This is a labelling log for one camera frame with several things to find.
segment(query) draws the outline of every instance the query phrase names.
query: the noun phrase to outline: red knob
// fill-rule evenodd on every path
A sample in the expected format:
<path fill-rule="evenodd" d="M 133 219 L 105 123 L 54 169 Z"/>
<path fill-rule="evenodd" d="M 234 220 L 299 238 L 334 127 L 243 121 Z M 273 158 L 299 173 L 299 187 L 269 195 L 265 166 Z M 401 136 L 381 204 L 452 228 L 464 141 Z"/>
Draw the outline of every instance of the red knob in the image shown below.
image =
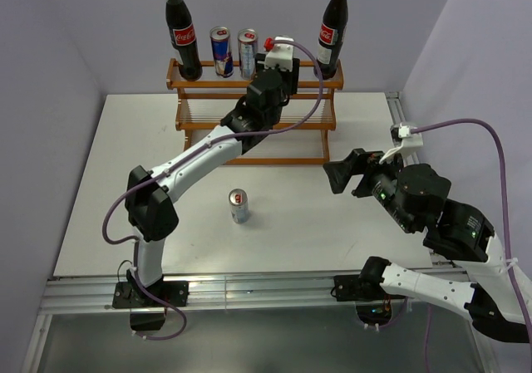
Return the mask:
<path fill-rule="evenodd" d="M 264 42 L 264 49 L 269 52 L 273 49 L 273 38 L 267 38 Z"/>

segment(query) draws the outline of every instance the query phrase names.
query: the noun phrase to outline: silver can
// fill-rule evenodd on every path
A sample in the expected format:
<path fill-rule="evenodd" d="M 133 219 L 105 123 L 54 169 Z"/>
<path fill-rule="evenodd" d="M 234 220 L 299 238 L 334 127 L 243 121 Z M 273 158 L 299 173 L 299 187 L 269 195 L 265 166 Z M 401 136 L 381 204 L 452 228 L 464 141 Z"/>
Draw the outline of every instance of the silver can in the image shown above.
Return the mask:
<path fill-rule="evenodd" d="M 242 189 L 233 189 L 229 192 L 229 205 L 231 217 L 236 223 L 244 223 L 249 219 L 248 195 Z"/>
<path fill-rule="evenodd" d="M 239 32 L 240 74 L 245 80 L 255 75 L 255 55 L 259 48 L 259 35 L 255 30 L 246 28 Z"/>

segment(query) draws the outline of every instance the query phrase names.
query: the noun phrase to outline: lavender wall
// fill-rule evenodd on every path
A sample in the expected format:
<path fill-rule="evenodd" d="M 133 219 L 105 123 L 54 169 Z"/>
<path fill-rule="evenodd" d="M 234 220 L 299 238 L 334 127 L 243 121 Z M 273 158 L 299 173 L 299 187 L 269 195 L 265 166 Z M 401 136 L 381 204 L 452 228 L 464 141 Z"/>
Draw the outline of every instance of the lavender wall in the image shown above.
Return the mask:
<path fill-rule="evenodd" d="M 105 93 L 161 93 L 172 55 L 165 0 L 52 0 Z M 253 27 L 317 48 L 329 0 L 185 0 L 203 59 L 209 29 Z M 342 53 L 346 90 L 399 91 L 446 0 L 349 0 Z"/>
<path fill-rule="evenodd" d="M 19 371 L 101 94 L 47 0 L 0 0 L 0 370 Z"/>
<path fill-rule="evenodd" d="M 449 0 L 404 90 L 406 114 L 430 124 L 472 116 L 498 131 L 508 164 L 513 252 L 532 276 L 532 0 Z M 480 127 L 425 136 L 424 157 L 453 181 L 452 197 L 502 234 L 496 150 Z M 528 346 L 496 344 L 501 370 L 527 371 Z"/>

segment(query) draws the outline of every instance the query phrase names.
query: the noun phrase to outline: energy drink can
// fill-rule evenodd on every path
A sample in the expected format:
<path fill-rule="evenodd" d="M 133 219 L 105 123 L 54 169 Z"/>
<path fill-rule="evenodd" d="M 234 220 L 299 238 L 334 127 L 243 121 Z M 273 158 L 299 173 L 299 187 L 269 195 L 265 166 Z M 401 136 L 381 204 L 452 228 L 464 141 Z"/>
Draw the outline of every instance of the energy drink can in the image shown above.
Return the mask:
<path fill-rule="evenodd" d="M 229 205 L 231 217 L 236 223 L 244 223 L 249 219 L 248 195 L 242 189 L 233 189 L 229 192 Z"/>
<path fill-rule="evenodd" d="M 231 53 L 231 33 L 227 27 L 210 30 L 210 44 L 213 48 L 214 70 L 227 78 L 233 75 L 233 54 Z"/>
<path fill-rule="evenodd" d="M 259 49 L 259 36 L 255 30 L 246 28 L 239 32 L 240 74 L 245 80 L 255 75 L 255 55 Z"/>

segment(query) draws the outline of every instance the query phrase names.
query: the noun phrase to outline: white tabletop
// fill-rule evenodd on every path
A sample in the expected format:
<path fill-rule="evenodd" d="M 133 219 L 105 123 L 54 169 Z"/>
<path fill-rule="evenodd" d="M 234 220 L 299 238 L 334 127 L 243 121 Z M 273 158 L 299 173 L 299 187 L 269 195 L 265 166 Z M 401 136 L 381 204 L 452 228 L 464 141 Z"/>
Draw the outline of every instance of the white tabletop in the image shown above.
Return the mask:
<path fill-rule="evenodd" d="M 329 136 L 333 160 L 345 158 L 354 148 L 392 146 L 392 118 L 382 93 L 337 93 L 335 97 L 337 129 Z M 55 276 L 111 275 L 122 260 L 131 259 L 132 243 L 106 244 L 101 222 L 125 191 L 132 168 L 141 164 L 149 169 L 182 151 L 184 134 L 174 125 L 176 102 L 175 95 L 107 97 Z M 298 131 L 291 136 L 315 133 Z M 275 145 L 279 138 L 270 136 L 264 142 Z M 283 147 L 290 145 L 287 138 Z M 354 270 L 372 255 L 405 267 L 430 267 L 422 236 L 404 234 L 373 198 L 352 197 L 350 190 L 356 186 L 357 180 L 352 179 L 344 194 L 333 195 L 319 166 L 219 167 L 176 204 L 180 224 L 166 241 L 164 271 Z M 252 217 L 241 225 L 233 222 L 229 212 L 227 196 L 234 188 L 249 195 Z M 109 230 L 113 238 L 131 233 L 123 207 L 116 210 Z"/>

